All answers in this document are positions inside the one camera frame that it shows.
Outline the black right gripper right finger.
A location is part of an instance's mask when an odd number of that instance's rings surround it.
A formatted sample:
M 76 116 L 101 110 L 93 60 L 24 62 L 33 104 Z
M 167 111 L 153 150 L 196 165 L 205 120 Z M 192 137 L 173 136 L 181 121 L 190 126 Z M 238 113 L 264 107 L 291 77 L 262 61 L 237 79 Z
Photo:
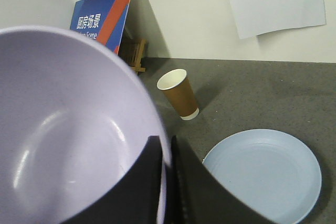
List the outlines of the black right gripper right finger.
M 165 223 L 271 223 L 225 189 L 187 140 L 172 136 Z

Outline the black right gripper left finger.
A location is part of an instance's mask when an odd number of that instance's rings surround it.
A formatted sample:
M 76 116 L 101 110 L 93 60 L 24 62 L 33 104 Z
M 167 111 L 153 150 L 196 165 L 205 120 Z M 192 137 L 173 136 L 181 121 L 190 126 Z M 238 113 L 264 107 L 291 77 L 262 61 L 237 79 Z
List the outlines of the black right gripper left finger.
M 160 138 L 149 136 L 138 159 L 120 181 L 64 223 L 156 223 L 162 156 Z

